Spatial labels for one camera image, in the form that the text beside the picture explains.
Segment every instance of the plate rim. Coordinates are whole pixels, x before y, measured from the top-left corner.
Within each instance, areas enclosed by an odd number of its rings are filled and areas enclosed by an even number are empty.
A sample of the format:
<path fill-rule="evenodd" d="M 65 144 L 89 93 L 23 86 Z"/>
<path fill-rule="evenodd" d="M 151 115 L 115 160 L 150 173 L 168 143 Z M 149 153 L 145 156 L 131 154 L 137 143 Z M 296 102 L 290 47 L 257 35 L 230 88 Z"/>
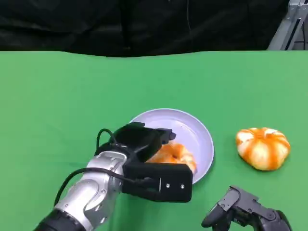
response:
<path fill-rule="evenodd" d="M 197 183 L 199 180 L 201 180 L 206 174 L 207 172 L 209 171 L 209 169 L 211 168 L 212 164 L 213 164 L 213 160 L 214 160 L 214 143 L 213 143 L 213 138 L 211 136 L 211 133 L 208 131 L 208 129 L 206 128 L 206 126 L 198 119 L 196 118 L 195 116 L 189 114 L 188 112 L 185 112 L 185 111 L 182 111 L 182 110 L 179 110 L 179 109 L 174 109 L 174 108 L 155 108 L 155 109 L 151 109 L 151 110 L 148 110 L 148 111 L 145 111 L 145 112 L 142 112 L 141 114 L 137 115 L 136 117 L 134 117 L 131 121 L 131 122 L 134 122 L 135 119 L 137 119 L 138 117 L 146 114 L 146 113 L 150 113 L 150 112 L 154 112 L 154 111 L 162 111 L 162 110 L 169 110 L 169 111 L 176 111 L 176 112 L 179 112 L 179 113 L 184 113 L 190 117 L 192 117 L 193 119 L 195 119 L 199 124 L 201 124 L 201 126 L 205 129 L 205 131 L 207 132 L 207 134 L 209 135 L 210 139 L 211 139 L 211 163 L 209 164 L 208 168 L 206 169 L 205 173 L 199 177 L 198 179 L 195 179 L 195 181 L 193 181 L 192 183 L 195 184 Z"/>

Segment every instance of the orange squash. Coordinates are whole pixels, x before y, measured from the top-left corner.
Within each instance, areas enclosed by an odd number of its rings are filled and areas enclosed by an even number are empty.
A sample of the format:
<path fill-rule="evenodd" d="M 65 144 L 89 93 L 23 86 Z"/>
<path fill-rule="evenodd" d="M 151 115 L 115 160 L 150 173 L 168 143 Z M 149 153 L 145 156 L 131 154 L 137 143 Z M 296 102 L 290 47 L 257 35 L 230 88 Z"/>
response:
<path fill-rule="evenodd" d="M 290 152 L 285 135 L 270 128 L 240 130 L 235 141 L 241 158 L 263 171 L 279 169 Z"/>
<path fill-rule="evenodd" d="M 175 142 L 169 142 L 168 144 L 163 145 L 161 149 L 147 162 L 187 164 L 193 173 L 197 168 L 193 154 L 190 153 L 182 144 Z"/>

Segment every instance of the green tablecloth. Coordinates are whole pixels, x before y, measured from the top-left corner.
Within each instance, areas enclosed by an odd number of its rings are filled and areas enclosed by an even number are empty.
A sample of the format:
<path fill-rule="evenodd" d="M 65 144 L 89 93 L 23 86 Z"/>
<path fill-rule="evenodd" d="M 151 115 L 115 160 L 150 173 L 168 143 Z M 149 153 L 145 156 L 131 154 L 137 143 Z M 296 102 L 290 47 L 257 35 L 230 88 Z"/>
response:
<path fill-rule="evenodd" d="M 215 161 L 187 204 L 120 195 L 100 231 L 201 231 L 231 184 L 307 226 L 308 52 L 203 52 L 115 59 L 62 52 L 0 53 L 1 229 L 32 230 L 48 214 L 65 177 L 84 167 L 101 128 L 114 130 L 153 108 L 199 118 Z M 259 172 L 240 159 L 242 128 L 281 130 L 284 166 Z M 233 224 L 231 231 L 243 230 Z"/>

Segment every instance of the black backdrop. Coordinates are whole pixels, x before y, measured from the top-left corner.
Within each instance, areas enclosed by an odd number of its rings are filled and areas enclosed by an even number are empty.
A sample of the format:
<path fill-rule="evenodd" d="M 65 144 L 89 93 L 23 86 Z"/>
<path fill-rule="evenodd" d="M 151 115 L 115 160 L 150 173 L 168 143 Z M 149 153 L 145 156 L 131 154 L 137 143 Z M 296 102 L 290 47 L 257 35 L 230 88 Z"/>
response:
<path fill-rule="evenodd" d="M 0 50 L 265 50 L 287 6 L 288 0 L 0 0 Z"/>

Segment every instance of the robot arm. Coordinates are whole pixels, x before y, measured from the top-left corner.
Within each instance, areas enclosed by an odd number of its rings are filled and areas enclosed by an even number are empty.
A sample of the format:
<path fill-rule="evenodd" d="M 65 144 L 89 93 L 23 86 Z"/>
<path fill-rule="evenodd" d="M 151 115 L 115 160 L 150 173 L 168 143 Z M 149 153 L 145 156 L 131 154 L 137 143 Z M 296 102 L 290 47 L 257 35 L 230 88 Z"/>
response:
<path fill-rule="evenodd" d="M 76 171 L 84 172 L 81 179 L 59 201 L 68 180 L 64 182 L 53 211 L 35 231 L 94 231 L 111 216 L 120 192 L 153 201 L 190 201 L 193 174 L 188 166 L 145 163 L 175 136 L 142 123 L 120 128 L 109 142 L 97 145 L 87 167 Z"/>
<path fill-rule="evenodd" d="M 251 225 L 255 231 L 292 231 L 283 212 L 265 208 L 257 201 L 256 196 L 230 186 L 226 195 L 207 214 L 202 227 L 228 231 L 233 221 L 243 227 Z"/>

